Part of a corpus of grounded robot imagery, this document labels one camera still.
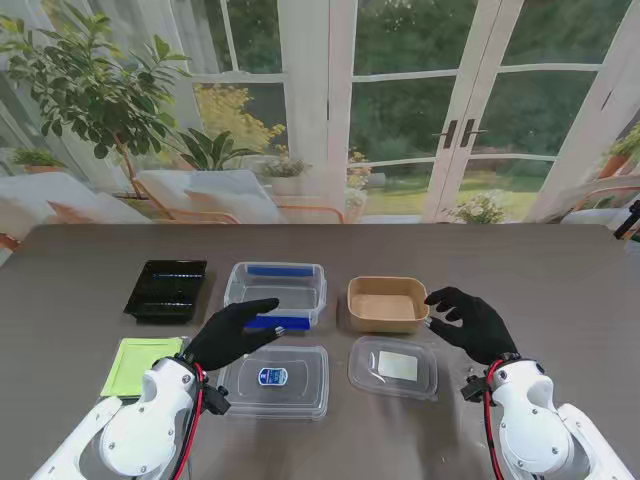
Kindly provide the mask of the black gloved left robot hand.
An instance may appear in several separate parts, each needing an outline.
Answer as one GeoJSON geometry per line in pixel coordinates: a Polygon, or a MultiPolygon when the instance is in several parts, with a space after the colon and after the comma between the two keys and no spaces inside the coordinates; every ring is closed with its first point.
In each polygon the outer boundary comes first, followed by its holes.
{"type": "Polygon", "coordinates": [[[278,306],[277,298],[267,298],[233,303],[214,313],[184,350],[185,361],[198,364],[206,372],[219,370],[275,341],[282,328],[249,331],[248,324],[278,306]]]}

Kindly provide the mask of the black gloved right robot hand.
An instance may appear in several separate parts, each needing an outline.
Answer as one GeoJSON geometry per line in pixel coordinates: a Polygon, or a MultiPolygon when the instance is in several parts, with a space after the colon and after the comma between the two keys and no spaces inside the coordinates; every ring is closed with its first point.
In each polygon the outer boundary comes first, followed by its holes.
{"type": "Polygon", "coordinates": [[[475,362],[490,366],[519,354],[504,320],[481,298],[448,286],[428,294],[424,303],[445,313],[444,320],[431,318],[430,330],[475,362]]]}

